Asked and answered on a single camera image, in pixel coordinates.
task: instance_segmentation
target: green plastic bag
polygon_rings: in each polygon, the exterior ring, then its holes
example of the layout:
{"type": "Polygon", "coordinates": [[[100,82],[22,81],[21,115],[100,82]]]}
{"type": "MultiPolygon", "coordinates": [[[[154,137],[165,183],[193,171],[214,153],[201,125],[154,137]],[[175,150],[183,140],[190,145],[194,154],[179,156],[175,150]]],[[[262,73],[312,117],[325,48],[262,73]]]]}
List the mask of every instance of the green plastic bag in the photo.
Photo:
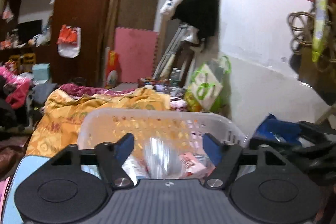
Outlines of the green plastic bag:
{"type": "Polygon", "coordinates": [[[189,111],[218,113],[230,97],[229,74],[231,63],[227,56],[203,63],[192,76],[185,94],[189,111]]]}

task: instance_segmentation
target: yellow floral blanket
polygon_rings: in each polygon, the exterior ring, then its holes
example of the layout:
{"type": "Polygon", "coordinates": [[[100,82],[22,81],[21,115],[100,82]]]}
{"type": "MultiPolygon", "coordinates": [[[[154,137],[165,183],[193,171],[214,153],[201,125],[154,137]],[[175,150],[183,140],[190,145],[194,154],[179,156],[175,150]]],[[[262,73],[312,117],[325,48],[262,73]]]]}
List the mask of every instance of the yellow floral blanket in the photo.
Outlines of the yellow floral blanket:
{"type": "Polygon", "coordinates": [[[57,89],[48,97],[45,114],[31,136],[26,155],[52,157],[69,144],[77,143],[78,133],[85,116],[97,108],[120,107],[169,110],[169,95],[138,88],[134,92],[112,97],[110,95],[83,96],[73,99],[57,89]]]}

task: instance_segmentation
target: pink package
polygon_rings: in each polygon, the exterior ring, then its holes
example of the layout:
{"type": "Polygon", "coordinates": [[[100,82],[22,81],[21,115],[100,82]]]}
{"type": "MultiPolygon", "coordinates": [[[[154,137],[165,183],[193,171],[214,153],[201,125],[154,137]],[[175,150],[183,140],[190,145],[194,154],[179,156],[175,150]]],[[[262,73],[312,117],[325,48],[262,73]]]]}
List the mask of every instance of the pink package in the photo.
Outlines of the pink package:
{"type": "Polygon", "coordinates": [[[199,179],[206,175],[207,168],[201,164],[190,152],[180,155],[179,158],[184,168],[184,173],[181,178],[199,179]]]}
{"type": "Polygon", "coordinates": [[[7,83],[16,85],[15,91],[7,96],[6,102],[10,104],[13,109],[22,107],[26,102],[26,96],[30,86],[30,79],[17,76],[7,70],[5,67],[0,67],[0,75],[6,79],[7,83]]]}

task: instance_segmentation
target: light blue box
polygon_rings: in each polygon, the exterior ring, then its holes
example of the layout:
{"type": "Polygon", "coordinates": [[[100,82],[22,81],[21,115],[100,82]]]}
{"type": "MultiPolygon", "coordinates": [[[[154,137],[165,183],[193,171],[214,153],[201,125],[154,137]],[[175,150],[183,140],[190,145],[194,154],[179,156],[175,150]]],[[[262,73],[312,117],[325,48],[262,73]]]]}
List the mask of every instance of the light blue box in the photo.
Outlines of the light blue box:
{"type": "Polygon", "coordinates": [[[33,65],[34,81],[50,79],[50,64],[35,64],[33,65]]]}

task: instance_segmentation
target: pink clothing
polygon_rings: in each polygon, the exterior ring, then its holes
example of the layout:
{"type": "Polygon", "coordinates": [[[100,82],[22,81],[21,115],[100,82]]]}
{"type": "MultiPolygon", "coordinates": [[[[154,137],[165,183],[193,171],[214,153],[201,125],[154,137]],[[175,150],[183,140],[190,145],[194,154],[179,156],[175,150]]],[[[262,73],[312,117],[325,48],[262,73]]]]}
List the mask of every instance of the pink clothing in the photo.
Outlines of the pink clothing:
{"type": "Polygon", "coordinates": [[[10,104],[13,109],[22,107],[26,102],[26,96],[29,92],[30,79],[17,76],[7,70],[5,67],[0,67],[0,75],[6,79],[7,83],[16,86],[15,91],[7,96],[6,102],[10,104]]]}

